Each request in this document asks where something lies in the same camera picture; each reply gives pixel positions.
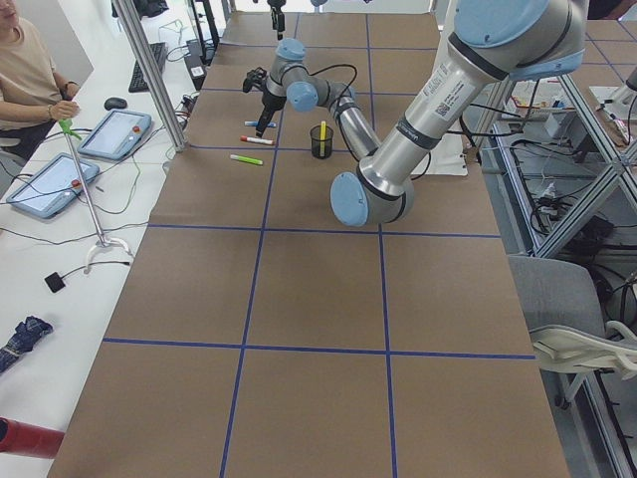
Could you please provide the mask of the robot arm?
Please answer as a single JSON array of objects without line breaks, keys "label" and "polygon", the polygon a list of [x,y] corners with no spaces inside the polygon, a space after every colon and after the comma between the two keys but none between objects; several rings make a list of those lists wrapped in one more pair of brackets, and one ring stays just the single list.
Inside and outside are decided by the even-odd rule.
[{"label": "robot arm", "polygon": [[306,47],[282,38],[269,69],[247,73],[242,89],[261,94],[255,133],[275,113],[328,110],[357,161],[333,180],[329,202],[343,225],[391,223],[412,208],[412,177],[486,86],[538,81],[575,71],[582,63],[586,1],[456,1],[430,77],[379,137],[343,82],[312,73]]}]

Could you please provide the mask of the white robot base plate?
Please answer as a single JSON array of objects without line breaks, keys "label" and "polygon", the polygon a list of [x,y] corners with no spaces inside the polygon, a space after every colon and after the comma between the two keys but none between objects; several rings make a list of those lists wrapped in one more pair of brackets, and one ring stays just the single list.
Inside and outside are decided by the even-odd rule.
[{"label": "white robot base plate", "polygon": [[445,134],[438,145],[413,169],[410,177],[415,179],[423,174],[467,175],[462,138],[459,135]]}]

